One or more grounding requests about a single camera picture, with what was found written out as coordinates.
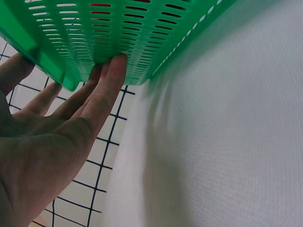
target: green plastic crate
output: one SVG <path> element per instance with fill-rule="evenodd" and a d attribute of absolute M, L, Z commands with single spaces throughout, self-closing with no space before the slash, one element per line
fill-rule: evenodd
<path fill-rule="evenodd" d="M 232 2 L 0 0 L 0 35 L 69 90 L 125 51 L 125 84 L 141 85 Z"/>

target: white grid panel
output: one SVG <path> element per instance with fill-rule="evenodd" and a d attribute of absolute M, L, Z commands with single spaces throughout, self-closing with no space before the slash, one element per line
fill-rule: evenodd
<path fill-rule="evenodd" d="M 0 64 L 16 50 L 0 38 Z M 40 69 L 23 80 L 7 96 L 10 111 L 22 109 L 52 80 Z M 123 86 L 111 115 L 98 135 L 87 162 L 73 182 L 41 213 L 31 226 L 43 227 L 99 227 L 119 143 L 132 106 L 136 87 Z M 54 100 L 46 115 L 51 115 L 73 93 L 64 88 Z"/>

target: hand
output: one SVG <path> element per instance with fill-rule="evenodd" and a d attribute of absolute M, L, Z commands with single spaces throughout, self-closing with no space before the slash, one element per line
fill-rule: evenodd
<path fill-rule="evenodd" d="M 11 115 L 5 96 L 34 65 L 16 54 L 0 66 L 0 226 L 27 227 L 80 171 L 124 83 L 126 62 L 120 54 L 95 66 L 49 117 L 61 85 L 50 84 Z"/>

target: black wire grid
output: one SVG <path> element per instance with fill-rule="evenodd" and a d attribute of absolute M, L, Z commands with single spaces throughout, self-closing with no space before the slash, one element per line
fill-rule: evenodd
<path fill-rule="evenodd" d="M 0 64 L 3 63 L 5 60 L 7 60 L 10 55 L 12 55 L 12 53 L 7 53 L 7 49 L 8 48 L 11 48 L 11 46 L 9 44 L 5 44 L 5 42 L 0 38 Z M 44 85 L 44 88 L 48 85 L 49 83 L 49 78 L 46 78 L 45 79 L 45 85 Z M 26 85 L 26 84 L 23 84 L 22 82 L 18 85 L 18 86 L 21 86 L 22 88 L 24 89 L 30 89 L 30 90 L 33 90 L 33 91 L 36 91 L 36 92 L 40 92 L 41 89 L 38 89 L 36 87 L 31 87 L 29 85 Z M 113 141 L 112 140 L 112 137 L 113 137 L 113 132 L 114 132 L 114 129 L 115 129 L 115 126 L 116 126 L 116 123 L 118 120 L 122 120 L 122 121 L 127 121 L 127 118 L 125 118 L 125 116 L 121 116 L 119 115 L 120 114 L 120 111 L 121 111 L 121 107 L 123 105 L 123 102 L 125 100 L 125 96 L 134 96 L 135 93 L 134 92 L 131 92 L 128 90 L 128 86 L 124 87 L 120 93 L 122 93 L 122 98 L 121 98 L 121 101 L 118 105 L 118 110 L 115 114 L 111 113 L 110 116 L 114 117 L 114 123 L 112 125 L 112 128 L 110 130 L 110 134 L 109 134 L 109 137 L 108 139 L 104 139 L 104 138 L 97 138 L 97 141 L 102 141 L 104 143 L 106 143 L 106 148 L 105 148 L 105 151 L 104 151 L 104 155 L 103 155 L 103 159 L 102 159 L 102 162 L 100 163 L 99 162 L 95 162 L 94 160 L 87 160 L 88 163 L 91 163 L 95 166 L 97 166 L 99 168 L 99 172 L 98 172 L 98 177 L 97 177 L 97 180 L 96 180 L 96 184 L 94 186 L 91 186 L 91 185 L 88 185 L 86 183 L 82 183 L 78 180 L 73 180 L 72 183 L 76 183 L 76 184 L 79 184 L 79 185 L 82 185 L 82 186 L 85 186 L 85 187 L 88 187 L 90 188 L 91 190 L 93 190 L 93 194 L 92 194 L 92 200 L 91 200 L 91 204 L 90 206 L 85 206 L 85 205 L 82 205 L 82 204 L 79 204 L 77 202 L 74 202 L 74 201 L 71 201 L 69 199 L 66 199 L 66 198 L 63 198 L 62 196 L 58 196 L 51 204 L 51 208 L 50 209 L 50 206 L 48 206 L 49 208 L 46 208 L 45 211 L 46 212 L 49 212 L 51 214 L 51 223 L 48 223 L 51 227 L 55 227 L 56 226 L 56 217 L 60 217 L 64 220 L 66 220 L 67 222 L 69 222 L 68 226 L 82 226 L 82 227 L 92 227 L 92 226 L 95 226 L 94 224 L 92 224 L 92 215 L 94 214 L 101 214 L 102 211 L 101 210 L 98 210 L 98 209 L 94 209 L 94 203 L 95 203 L 95 198 L 96 198 L 96 194 L 97 193 L 106 193 L 106 190 L 102 190 L 100 188 L 98 188 L 98 184 L 99 184 L 99 181 L 100 181 L 100 176 L 101 176 L 101 173 L 102 171 L 105 171 L 106 169 L 107 170 L 112 170 L 113 168 L 112 167 L 109 167 L 109 166 L 106 166 L 105 165 L 105 160 L 106 160 L 106 156 L 108 154 L 108 150 L 109 150 L 109 146 L 119 146 L 119 143 L 117 141 Z M 14 97 L 14 92 L 15 92 L 15 89 L 8 95 L 7 97 L 7 101 L 8 101 L 8 104 L 9 104 L 9 107 L 11 110 L 14 110 L 14 111 L 17 111 L 17 110 L 21 110 L 20 107 L 18 107 L 17 105 L 15 105 L 13 103 L 13 97 Z M 62 100 L 62 101 L 65 101 L 66 98 L 65 97 L 61 97 L 60 94 L 59 96 L 57 97 L 58 99 Z M 67 217 L 64 217 L 63 215 L 60 215 L 58 213 L 56 213 L 55 211 L 55 205 L 56 205 L 56 202 L 59 202 L 59 201 L 64 201 L 64 202 L 67 202 L 69 203 L 70 205 L 72 206 L 77 206 L 79 208 L 82 208 L 82 209 L 86 209 L 88 212 L 89 212 L 89 215 L 88 215 L 88 220 L 87 220 L 87 223 L 86 224 L 83 224 L 83 223 L 79 223 L 75 220 L 72 220 L 70 218 L 67 218 Z M 36 221 L 33 221 L 35 224 L 39 225 L 39 226 L 42 226 L 42 227 L 45 227 L 44 225 L 40 224 L 40 223 L 37 223 Z"/>

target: white wall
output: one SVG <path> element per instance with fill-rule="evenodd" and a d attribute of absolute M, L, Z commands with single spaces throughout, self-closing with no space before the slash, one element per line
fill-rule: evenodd
<path fill-rule="evenodd" d="M 104 226 L 303 225 L 302 15 L 239 0 L 141 88 Z"/>

